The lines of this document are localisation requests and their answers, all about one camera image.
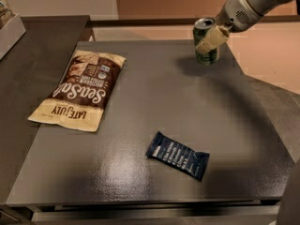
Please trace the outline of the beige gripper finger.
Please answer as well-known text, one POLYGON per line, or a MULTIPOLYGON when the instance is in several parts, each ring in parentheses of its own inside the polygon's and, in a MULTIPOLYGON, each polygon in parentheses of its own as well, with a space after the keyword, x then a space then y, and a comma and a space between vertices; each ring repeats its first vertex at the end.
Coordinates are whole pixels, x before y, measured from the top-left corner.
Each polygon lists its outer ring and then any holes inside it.
POLYGON ((205 36, 199 41, 195 49, 198 53, 206 54, 216 49, 229 39, 229 29, 221 25, 211 27, 205 36))

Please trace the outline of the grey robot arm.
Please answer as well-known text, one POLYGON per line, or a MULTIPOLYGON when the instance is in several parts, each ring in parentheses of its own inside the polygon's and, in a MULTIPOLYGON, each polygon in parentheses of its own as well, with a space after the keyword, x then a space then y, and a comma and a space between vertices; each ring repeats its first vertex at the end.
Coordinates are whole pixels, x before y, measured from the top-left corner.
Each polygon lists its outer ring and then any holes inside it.
POLYGON ((244 32, 270 10, 292 0, 227 0, 215 17, 216 23, 195 46, 198 53, 209 53, 225 43, 230 33, 244 32))

